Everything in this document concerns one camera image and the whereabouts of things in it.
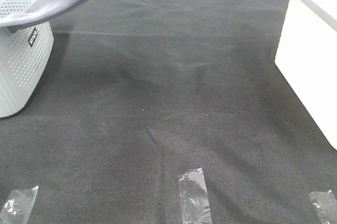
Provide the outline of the grey-blue terry towel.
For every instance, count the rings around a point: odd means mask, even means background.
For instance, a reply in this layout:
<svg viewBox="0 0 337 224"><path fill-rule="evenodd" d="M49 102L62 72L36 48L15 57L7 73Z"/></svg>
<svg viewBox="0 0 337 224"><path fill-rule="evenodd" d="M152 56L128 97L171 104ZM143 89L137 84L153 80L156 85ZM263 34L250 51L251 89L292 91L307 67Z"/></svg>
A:
<svg viewBox="0 0 337 224"><path fill-rule="evenodd" d="M89 0L34 0L22 13L9 14L1 19L1 28L6 27L14 33L57 18Z"/></svg>

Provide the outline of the middle clear tape strip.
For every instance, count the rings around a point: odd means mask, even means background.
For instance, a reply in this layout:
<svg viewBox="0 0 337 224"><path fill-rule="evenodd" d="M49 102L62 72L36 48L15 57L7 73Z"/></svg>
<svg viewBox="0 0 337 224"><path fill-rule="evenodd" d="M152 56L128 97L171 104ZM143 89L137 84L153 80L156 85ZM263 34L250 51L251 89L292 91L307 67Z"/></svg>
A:
<svg viewBox="0 0 337 224"><path fill-rule="evenodd" d="M182 223L212 223L202 168L179 175Z"/></svg>

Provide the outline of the right clear tape strip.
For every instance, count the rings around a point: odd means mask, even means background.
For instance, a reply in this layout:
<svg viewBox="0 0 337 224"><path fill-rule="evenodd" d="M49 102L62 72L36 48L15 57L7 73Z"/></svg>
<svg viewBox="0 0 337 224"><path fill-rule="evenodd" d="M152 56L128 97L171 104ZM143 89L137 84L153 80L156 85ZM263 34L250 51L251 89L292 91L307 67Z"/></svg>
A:
<svg viewBox="0 0 337 224"><path fill-rule="evenodd" d="M336 224L336 198L332 190L311 192L309 199L322 224Z"/></svg>

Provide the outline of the left clear tape strip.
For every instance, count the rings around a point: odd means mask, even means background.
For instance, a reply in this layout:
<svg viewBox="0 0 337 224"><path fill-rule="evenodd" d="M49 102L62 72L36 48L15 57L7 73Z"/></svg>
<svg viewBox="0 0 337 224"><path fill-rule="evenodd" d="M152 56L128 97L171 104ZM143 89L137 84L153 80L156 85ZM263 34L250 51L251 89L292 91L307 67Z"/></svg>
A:
<svg viewBox="0 0 337 224"><path fill-rule="evenodd" d="M12 190L1 210L1 224L27 224L38 189Z"/></svg>

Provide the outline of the clear tape strip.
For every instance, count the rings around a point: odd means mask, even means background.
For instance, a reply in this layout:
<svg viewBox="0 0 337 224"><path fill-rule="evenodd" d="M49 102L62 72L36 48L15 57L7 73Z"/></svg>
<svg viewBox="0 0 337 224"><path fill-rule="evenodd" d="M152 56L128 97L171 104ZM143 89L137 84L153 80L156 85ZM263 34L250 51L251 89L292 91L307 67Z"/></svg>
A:
<svg viewBox="0 0 337 224"><path fill-rule="evenodd" d="M38 189L12 190L1 210L1 224L27 224Z"/></svg>
<svg viewBox="0 0 337 224"><path fill-rule="evenodd" d="M182 223L212 223L202 168L179 175Z"/></svg>
<svg viewBox="0 0 337 224"><path fill-rule="evenodd" d="M336 224L336 198L332 190L311 192L309 199L322 224Z"/></svg>

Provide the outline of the black table cloth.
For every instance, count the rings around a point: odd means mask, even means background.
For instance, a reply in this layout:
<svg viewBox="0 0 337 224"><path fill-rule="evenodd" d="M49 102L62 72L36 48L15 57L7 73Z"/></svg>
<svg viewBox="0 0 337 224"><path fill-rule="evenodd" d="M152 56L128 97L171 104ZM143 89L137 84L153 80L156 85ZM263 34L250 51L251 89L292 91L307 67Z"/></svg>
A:
<svg viewBox="0 0 337 224"><path fill-rule="evenodd" d="M336 151L274 58L289 0L91 0L51 21L26 107L1 120L1 203L30 223L181 223L204 171L213 223L319 223Z"/></svg>

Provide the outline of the grey perforated laundry basket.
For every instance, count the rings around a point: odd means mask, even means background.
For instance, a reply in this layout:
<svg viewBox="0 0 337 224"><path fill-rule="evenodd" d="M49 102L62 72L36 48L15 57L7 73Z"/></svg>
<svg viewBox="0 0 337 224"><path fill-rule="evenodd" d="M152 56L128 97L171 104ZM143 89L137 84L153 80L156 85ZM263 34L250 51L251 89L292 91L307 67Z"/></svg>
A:
<svg viewBox="0 0 337 224"><path fill-rule="evenodd" d="M33 0L1 0L1 20L22 13ZM37 86L52 51L51 26L44 22L11 33L1 28L1 117L22 110Z"/></svg>

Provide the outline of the cream storage box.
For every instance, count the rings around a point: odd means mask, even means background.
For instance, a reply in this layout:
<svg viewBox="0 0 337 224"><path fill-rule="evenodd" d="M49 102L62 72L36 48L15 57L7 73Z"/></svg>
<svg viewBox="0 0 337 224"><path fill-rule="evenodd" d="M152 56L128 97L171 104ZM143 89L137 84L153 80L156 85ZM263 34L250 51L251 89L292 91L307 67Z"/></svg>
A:
<svg viewBox="0 0 337 224"><path fill-rule="evenodd" d="M336 0L289 0L275 64L336 148Z"/></svg>

